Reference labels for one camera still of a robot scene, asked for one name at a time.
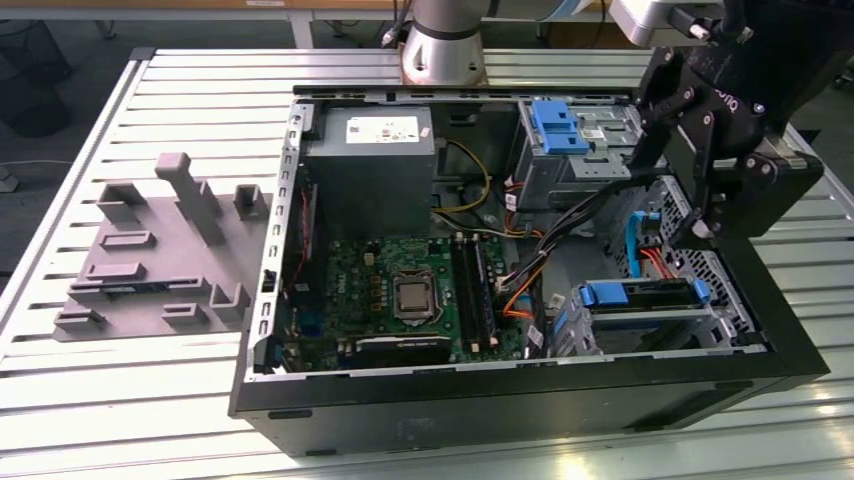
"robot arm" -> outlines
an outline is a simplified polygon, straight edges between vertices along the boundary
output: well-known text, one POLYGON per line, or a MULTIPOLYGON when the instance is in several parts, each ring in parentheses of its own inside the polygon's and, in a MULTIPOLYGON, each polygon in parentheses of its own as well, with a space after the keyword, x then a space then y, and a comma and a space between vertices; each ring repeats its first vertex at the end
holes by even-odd
MULTIPOLYGON (((616 18, 636 3, 616 3, 616 18)), ((674 144, 688 145, 690 151, 669 156, 694 207, 674 242, 703 249, 713 238, 764 235, 823 176, 821 161, 783 137, 796 110, 854 53, 854 7, 813 0, 727 0, 724 8, 701 10, 646 5, 646 15, 636 8, 638 18, 658 18, 652 25, 669 25, 701 45, 653 55, 629 168, 650 167, 674 144), (735 165, 721 166, 729 159, 735 165)), ((661 29, 621 26, 636 40, 661 39, 661 29)))
POLYGON ((416 0, 413 30, 402 53, 406 81, 418 85, 485 82, 481 20, 544 21, 572 15, 593 0, 416 0))
MULTIPOLYGON (((482 17, 545 20, 592 0, 416 0, 402 53, 405 78, 430 85, 486 83, 482 17)), ((854 53, 847 0, 614 0, 630 40, 660 48, 637 98, 644 135, 629 168, 649 169, 666 149, 693 196, 678 246, 765 234, 824 173, 783 137, 795 111, 832 82, 854 53), (736 159, 721 167, 720 160, 736 159)))

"aluminum table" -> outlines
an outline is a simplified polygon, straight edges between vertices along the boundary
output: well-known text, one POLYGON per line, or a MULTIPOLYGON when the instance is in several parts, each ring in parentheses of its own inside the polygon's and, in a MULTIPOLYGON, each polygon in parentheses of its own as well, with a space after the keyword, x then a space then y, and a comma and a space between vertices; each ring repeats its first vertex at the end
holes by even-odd
MULTIPOLYGON (((620 87, 638 84, 648 61, 493 50, 488 70, 496 85, 620 87)), ((105 182, 169 194, 155 157, 186 151, 214 193, 242 183, 270 191, 293 86, 400 78, 396 53, 380 50, 161 50, 130 62, 0 298, 0 477, 852 478, 854 202, 833 174, 756 242, 833 373, 682 431, 292 459, 226 414, 238 333, 51 339, 105 182)))

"screw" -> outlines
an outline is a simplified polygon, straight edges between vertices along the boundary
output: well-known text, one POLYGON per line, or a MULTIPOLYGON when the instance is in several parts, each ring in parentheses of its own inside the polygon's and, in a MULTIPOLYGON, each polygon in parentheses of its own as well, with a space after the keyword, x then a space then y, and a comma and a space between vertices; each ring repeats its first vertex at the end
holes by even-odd
POLYGON ((703 42, 708 42, 712 39, 712 32, 707 30, 703 25, 692 25, 689 33, 703 42))
POLYGON ((745 27, 745 29, 743 30, 743 34, 739 36, 736 41, 739 43, 745 43, 748 40, 751 40, 752 37, 753 37, 753 29, 751 27, 745 27))

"wastebasket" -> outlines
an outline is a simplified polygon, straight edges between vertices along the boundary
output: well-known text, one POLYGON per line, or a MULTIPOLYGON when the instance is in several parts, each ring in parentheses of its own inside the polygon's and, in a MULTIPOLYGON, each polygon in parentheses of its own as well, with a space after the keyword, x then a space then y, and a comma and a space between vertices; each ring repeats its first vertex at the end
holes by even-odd
POLYGON ((38 85, 0 56, 0 120, 23 137, 43 137, 62 130, 71 113, 57 90, 38 85))
POLYGON ((0 20, 0 55, 38 86, 71 75, 71 66, 43 20, 0 20))

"metal cylinder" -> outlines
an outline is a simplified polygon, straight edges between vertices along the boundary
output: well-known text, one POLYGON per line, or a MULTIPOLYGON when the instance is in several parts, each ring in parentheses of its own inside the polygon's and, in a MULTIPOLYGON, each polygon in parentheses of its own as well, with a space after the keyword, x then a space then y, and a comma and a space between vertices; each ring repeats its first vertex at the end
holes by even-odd
POLYGON ((420 85, 474 85, 485 75, 481 18, 488 0, 416 0, 404 74, 420 85))

